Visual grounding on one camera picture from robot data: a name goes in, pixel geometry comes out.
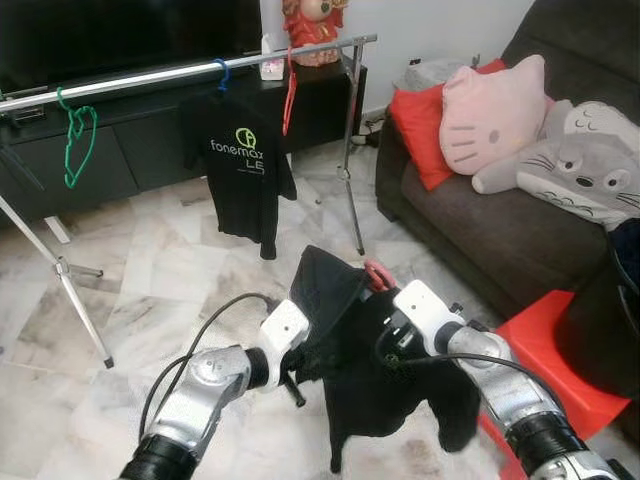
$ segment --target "sofa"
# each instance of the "sofa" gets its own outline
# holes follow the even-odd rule
[[[599,100],[640,123],[639,3],[537,0],[501,58],[511,67],[539,53],[550,97]],[[427,191],[390,115],[376,196],[388,219],[428,244],[504,319],[550,290],[576,291],[608,262],[600,225],[523,191],[479,195],[460,175]]]

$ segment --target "marble floor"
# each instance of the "marble floor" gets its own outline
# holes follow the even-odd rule
[[[17,231],[0,231],[0,480],[113,480],[136,447],[137,425],[155,376],[185,352],[223,302],[245,291],[286,296],[300,254],[320,246],[353,265],[344,186],[335,180],[339,145],[297,155],[299,199],[280,200],[275,261],[259,245],[217,231],[205,181],[182,184],[62,216],[73,241],[59,245],[71,263],[103,268],[77,277],[79,294],[116,362],[104,370],[50,266]],[[367,248],[402,284],[421,278],[467,318],[498,319],[427,247],[376,209],[376,151],[352,157],[356,206]],[[317,205],[316,199],[322,198]],[[258,301],[234,307],[201,346],[251,346],[264,318]],[[460,454],[442,452],[426,404],[394,435],[353,438],[340,476],[329,473],[322,387],[304,384],[296,409],[284,389],[249,392],[229,405],[196,480],[497,479],[501,457],[483,434]],[[596,440],[638,475],[638,454],[614,430]]]

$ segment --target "pink hello kitty pillow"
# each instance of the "pink hello kitty pillow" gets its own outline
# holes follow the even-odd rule
[[[501,72],[461,67],[445,84],[440,147],[456,173],[485,165],[536,141],[544,122],[544,59],[532,55]]]

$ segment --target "red plastic chair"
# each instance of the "red plastic chair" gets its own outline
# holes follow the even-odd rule
[[[565,315],[574,294],[554,290],[513,317],[496,333],[509,342],[522,365],[540,375],[562,400],[569,422],[586,440],[609,425],[630,400],[592,387],[564,361],[556,350],[554,328]],[[526,480],[520,462],[511,452],[500,430],[486,415],[480,425],[507,457],[500,471],[502,480]]]

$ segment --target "black garment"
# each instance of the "black garment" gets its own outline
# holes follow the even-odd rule
[[[260,256],[276,258],[278,195],[297,196],[282,137],[247,105],[218,94],[183,102],[179,116],[185,166],[204,160],[218,230],[262,243]]]
[[[480,395],[451,361],[411,369],[390,369],[374,355],[384,320],[395,310],[397,291],[360,300],[366,274],[309,246],[291,286],[291,299],[309,318],[308,340],[284,359],[299,383],[322,378],[329,414],[331,470],[342,467],[342,448],[352,435],[384,437],[397,431],[427,399],[440,426],[440,445],[462,450],[476,432]],[[427,356],[419,334],[398,357]]]

